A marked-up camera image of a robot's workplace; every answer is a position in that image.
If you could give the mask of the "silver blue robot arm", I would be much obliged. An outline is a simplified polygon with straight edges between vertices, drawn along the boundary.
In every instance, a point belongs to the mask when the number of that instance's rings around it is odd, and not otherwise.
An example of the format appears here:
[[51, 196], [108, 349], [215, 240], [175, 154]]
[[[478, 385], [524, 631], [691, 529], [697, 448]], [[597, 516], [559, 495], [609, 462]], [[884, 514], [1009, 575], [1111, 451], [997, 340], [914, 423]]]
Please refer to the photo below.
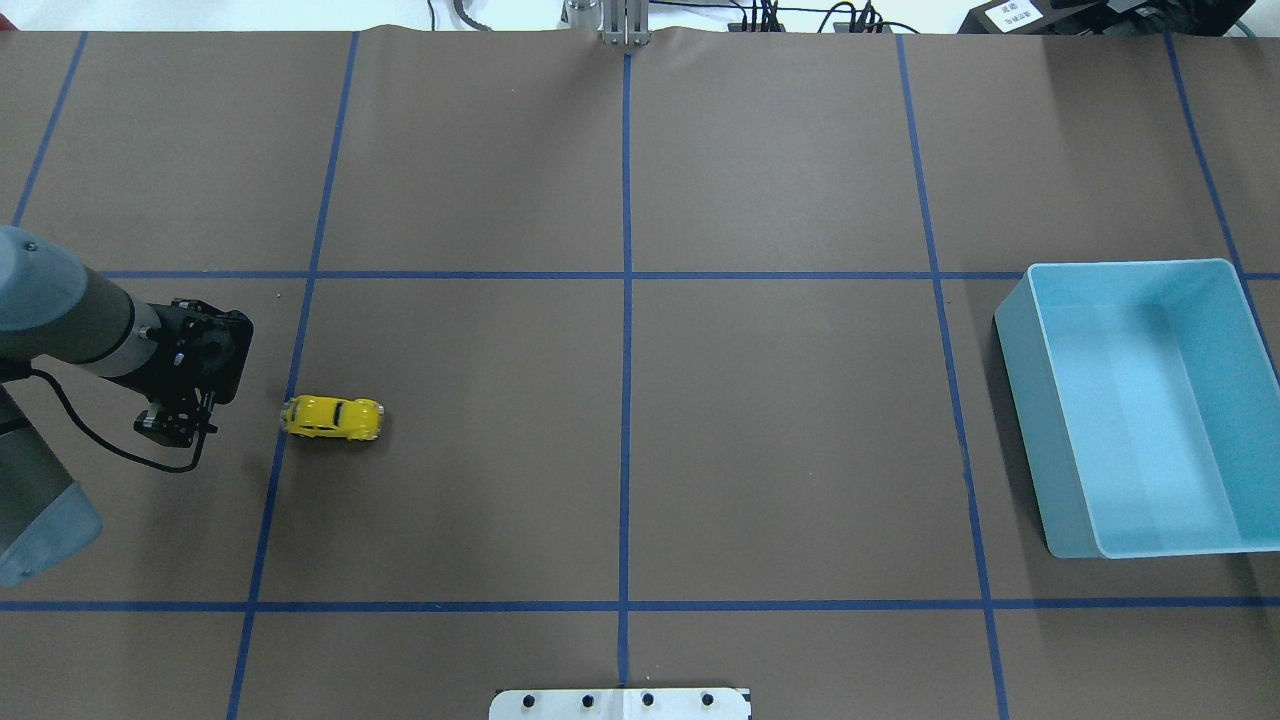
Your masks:
[[[3, 386], [46, 386], [70, 424], [110, 455], [155, 471], [195, 471], [236, 398], [255, 328], [238, 310], [197, 299], [148, 304], [74, 252], [17, 225], [1, 231]], [[182, 464], [131, 452], [92, 429], [51, 359], [140, 396], [137, 434], [186, 448]], [[1, 580], [22, 585], [91, 544], [104, 521], [9, 389], [1, 395]]]

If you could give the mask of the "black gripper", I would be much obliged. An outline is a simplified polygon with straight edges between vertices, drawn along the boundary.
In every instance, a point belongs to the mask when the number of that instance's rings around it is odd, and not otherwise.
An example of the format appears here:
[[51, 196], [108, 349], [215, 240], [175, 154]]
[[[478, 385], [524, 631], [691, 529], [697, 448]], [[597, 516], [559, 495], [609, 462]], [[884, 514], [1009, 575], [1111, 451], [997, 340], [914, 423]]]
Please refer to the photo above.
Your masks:
[[253, 338], [242, 311], [197, 299], [148, 304], [155, 318], [137, 331], [154, 348], [134, 370], [134, 391], [148, 406], [134, 430], [152, 442], [189, 448], [218, 432], [212, 413], [234, 400]]

